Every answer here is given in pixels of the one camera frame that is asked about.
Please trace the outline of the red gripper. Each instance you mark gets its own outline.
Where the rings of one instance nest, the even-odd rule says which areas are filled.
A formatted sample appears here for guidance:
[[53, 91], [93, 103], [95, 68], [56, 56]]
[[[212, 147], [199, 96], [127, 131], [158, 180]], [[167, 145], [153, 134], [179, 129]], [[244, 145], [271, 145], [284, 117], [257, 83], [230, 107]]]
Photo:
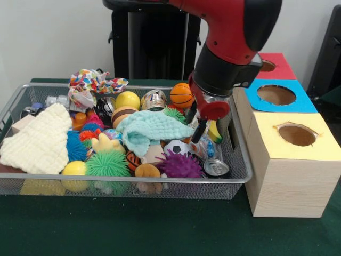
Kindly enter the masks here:
[[224, 118], [230, 112], [230, 105], [229, 97], [211, 95], [203, 91], [194, 81], [193, 75], [194, 72], [190, 74], [188, 82], [194, 102], [186, 115], [186, 122], [190, 124], [198, 111], [201, 120], [191, 137], [191, 142], [197, 144], [206, 130], [208, 120], [217, 121]]

